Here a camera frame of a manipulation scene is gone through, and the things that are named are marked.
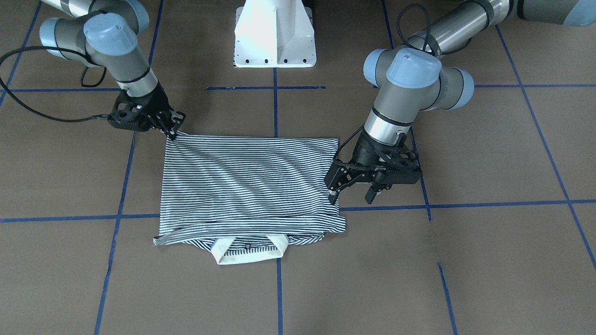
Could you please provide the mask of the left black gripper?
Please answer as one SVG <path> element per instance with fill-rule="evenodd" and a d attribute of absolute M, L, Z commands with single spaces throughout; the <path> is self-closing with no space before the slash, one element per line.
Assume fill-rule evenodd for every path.
<path fill-rule="evenodd" d="M 355 135 L 356 133 L 353 133 L 337 148 L 332 165 L 325 175 L 324 182 L 329 190 L 328 200 L 331 205 L 337 204 L 340 192 L 353 184 L 370 184 L 365 201 L 372 204 L 384 189 L 401 183 L 401 134 L 398 134 L 396 144 L 389 145 L 378 142 L 366 132 L 362 132 L 352 158 L 343 161 L 339 158 L 339 153 Z"/>

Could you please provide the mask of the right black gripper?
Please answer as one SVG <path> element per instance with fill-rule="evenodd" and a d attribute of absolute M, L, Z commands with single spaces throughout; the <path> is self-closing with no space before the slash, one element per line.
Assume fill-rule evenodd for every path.
<path fill-rule="evenodd" d="M 143 110 L 152 123 L 151 129 L 157 129 L 164 133 L 168 139 L 175 140 L 178 129 L 185 121 L 186 114 L 173 110 L 162 85 L 158 83 L 153 91 L 140 98 L 146 102 Z"/>

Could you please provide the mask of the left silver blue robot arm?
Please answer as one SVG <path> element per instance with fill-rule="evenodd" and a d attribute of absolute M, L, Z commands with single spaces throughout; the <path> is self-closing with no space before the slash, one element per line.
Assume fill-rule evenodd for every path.
<path fill-rule="evenodd" d="M 441 57 L 466 47 L 471 38 L 504 21 L 512 12 L 523 20 L 563 26 L 589 26 L 595 22 L 593 0 L 464 0 L 453 11 L 431 23 L 419 8 L 425 28 L 405 38 L 392 50 L 376 49 L 366 58 L 363 75 L 379 87 L 364 125 L 355 132 L 358 141 L 349 162 L 334 156 L 324 182 L 329 202 L 353 184 L 370 184 L 365 200 L 394 184 L 416 184 L 423 171 L 417 151 L 406 146 L 417 114 L 426 110 L 453 110 L 466 105 L 474 93 L 472 76 L 460 68 L 444 67 Z"/>

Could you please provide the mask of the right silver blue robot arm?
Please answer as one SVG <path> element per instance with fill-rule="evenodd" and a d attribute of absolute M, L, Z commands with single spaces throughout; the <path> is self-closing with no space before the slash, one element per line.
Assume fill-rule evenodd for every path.
<path fill-rule="evenodd" d="M 115 128 L 145 132 L 157 129 L 174 140 L 185 114 L 171 108 L 138 34 L 149 27 L 149 15 L 137 0 L 49 0 L 66 13 L 50 18 L 39 30 L 49 53 L 102 67 L 121 89 L 107 121 Z"/>

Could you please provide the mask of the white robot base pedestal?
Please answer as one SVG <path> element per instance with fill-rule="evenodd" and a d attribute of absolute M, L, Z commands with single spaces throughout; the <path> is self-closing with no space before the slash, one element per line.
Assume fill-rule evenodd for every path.
<path fill-rule="evenodd" d="M 236 9 L 233 64 L 309 68 L 317 51 L 312 0 L 247 0 Z"/>

